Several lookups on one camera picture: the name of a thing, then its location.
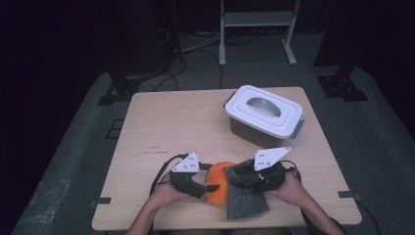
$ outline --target orange object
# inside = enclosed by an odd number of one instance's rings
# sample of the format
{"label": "orange object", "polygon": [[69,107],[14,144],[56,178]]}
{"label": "orange object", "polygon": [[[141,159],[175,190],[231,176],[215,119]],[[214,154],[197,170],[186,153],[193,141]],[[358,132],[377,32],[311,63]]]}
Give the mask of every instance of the orange object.
{"label": "orange object", "polygon": [[214,164],[207,172],[205,184],[219,185],[219,188],[214,192],[207,192],[207,202],[220,207],[223,210],[228,206],[228,180],[224,168],[235,165],[231,162],[222,162]]}

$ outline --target shelf leg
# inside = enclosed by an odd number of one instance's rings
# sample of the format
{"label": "shelf leg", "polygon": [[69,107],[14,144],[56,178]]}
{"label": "shelf leg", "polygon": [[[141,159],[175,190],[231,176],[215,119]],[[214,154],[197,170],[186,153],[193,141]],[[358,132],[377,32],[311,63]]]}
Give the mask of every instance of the shelf leg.
{"label": "shelf leg", "polygon": [[299,7],[300,7],[300,0],[296,1],[296,5],[294,7],[293,10],[293,14],[291,16],[291,21],[290,21],[290,26],[288,28],[288,35],[287,35],[287,39],[283,39],[283,46],[284,46],[284,50],[287,54],[289,63],[291,66],[296,66],[297,65],[297,60],[296,57],[294,56],[293,50],[291,49],[290,43],[291,43],[291,39],[293,37],[293,32],[294,32],[294,27],[296,25],[296,20],[297,20],[297,15],[299,14]]}
{"label": "shelf leg", "polygon": [[220,1],[220,42],[219,42],[219,64],[221,66],[226,65],[225,55],[225,4],[224,0]]}

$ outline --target floor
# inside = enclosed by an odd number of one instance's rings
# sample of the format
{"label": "floor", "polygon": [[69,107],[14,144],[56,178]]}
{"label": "floor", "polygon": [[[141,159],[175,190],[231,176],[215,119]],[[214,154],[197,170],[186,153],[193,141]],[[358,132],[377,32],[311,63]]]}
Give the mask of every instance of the floor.
{"label": "floor", "polygon": [[[382,234],[415,234],[415,141],[364,70],[351,79],[368,101],[346,102],[327,98],[317,76],[338,68],[315,68],[313,62],[323,34],[295,34],[298,60],[289,65],[281,45],[284,34],[244,36],[250,42],[227,46],[227,64],[217,63],[217,41],[172,60],[170,72],[142,83],[139,92],[300,86],[317,115],[345,180],[359,201],[379,223]],[[183,35],[182,48],[190,48],[211,35]],[[116,146],[108,138],[116,119],[125,118],[128,102],[97,106],[111,84],[107,73],[97,77],[81,104],[14,234],[104,234],[91,227]],[[360,224],[347,226],[349,234],[376,234],[370,215],[361,210]],[[291,228],[306,234],[304,228]],[[122,231],[108,231],[122,234]]]}

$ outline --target black bracket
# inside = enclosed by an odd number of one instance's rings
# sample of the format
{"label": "black bracket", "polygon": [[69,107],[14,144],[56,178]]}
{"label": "black bracket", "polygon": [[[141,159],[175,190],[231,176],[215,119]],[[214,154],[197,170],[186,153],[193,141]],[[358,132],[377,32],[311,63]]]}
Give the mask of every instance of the black bracket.
{"label": "black bracket", "polygon": [[317,76],[318,82],[328,98],[343,98],[345,101],[368,101],[362,90],[350,79],[354,66],[340,66],[335,75]]}

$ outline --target wooden table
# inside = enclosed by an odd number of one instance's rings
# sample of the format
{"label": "wooden table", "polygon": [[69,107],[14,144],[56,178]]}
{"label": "wooden table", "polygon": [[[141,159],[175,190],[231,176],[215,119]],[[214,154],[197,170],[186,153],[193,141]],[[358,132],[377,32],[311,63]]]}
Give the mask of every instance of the wooden table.
{"label": "wooden table", "polygon": [[[285,140],[283,146],[292,147],[285,160],[298,166],[304,187],[328,215],[341,224],[359,223],[361,214],[353,198],[341,199],[338,195],[349,189],[302,88],[263,89],[295,101],[303,108],[305,125],[300,136]],[[101,198],[111,198],[111,202],[98,205],[93,228],[128,229],[147,200],[162,164],[175,155],[197,152],[199,160],[206,164],[240,163],[254,158],[255,150],[260,148],[230,131],[229,116],[223,109],[223,103],[234,91],[135,94],[101,194]],[[185,199],[160,210],[155,229],[304,225],[298,208],[268,195],[266,200],[270,211],[262,217],[227,221],[226,211],[208,204],[206,196]]]}

